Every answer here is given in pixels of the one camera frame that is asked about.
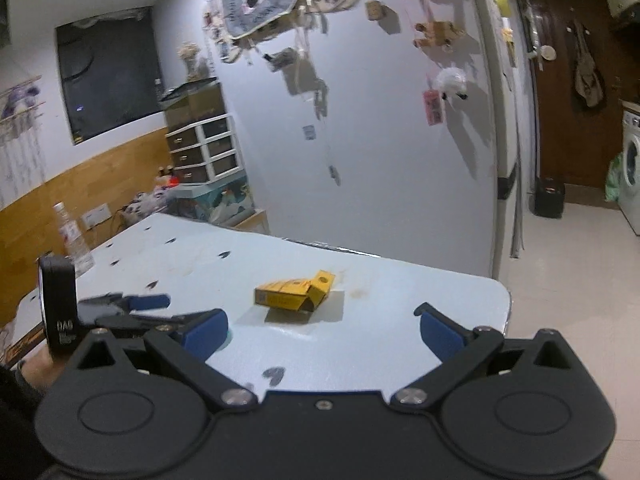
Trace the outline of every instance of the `wooden door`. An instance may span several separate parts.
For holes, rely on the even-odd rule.
[[[519,1],[524,8],[524,0]],[[607,0],[531,0],[541,44],[555,48],[557,59],[535,65],[540,125],[540,176],[568,184],[604,187],[609,161],[622,150],[620,99],[636,100],[640,43],[636,30],[612,32]],[[600,72],[605,97],[588,108],[574,88],[575,26]]]

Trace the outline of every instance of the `silver bolt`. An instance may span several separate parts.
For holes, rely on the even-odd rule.
[[[244,388],[232,388],[222,394],[222,402],[229,406],[246,406],[254,398],[254,395]]]
[[[333,406],[334,404],[330,400],[318,400],[318,402],[316,402],[316,408],[318,410],[330,410]]]
[[[403,388],[396,393],[396,399],[400,404],[422,404],[427,400],[427,392],[420,388]]]

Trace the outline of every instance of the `black sleeve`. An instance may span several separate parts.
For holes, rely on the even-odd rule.
[[[20,370],[0,367],[0,478],[33,480],[52,463],[33,429],[41,395]]]

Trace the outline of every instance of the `drawer organizer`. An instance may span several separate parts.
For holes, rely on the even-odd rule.
[[[182,184],[209,184],[242,170],[230,115],[220,115],[166,134]]]

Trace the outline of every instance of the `power socket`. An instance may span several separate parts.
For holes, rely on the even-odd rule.
[[[99,205],[95,209],[91,209],[91,211],[87,211],[82,215],[82,222],[84,222],[84,226],[87,229],[91,229],[102,222],[106,222],[109,218],[111,218],[111,211],[109,211],[109,206],[106,204]]]

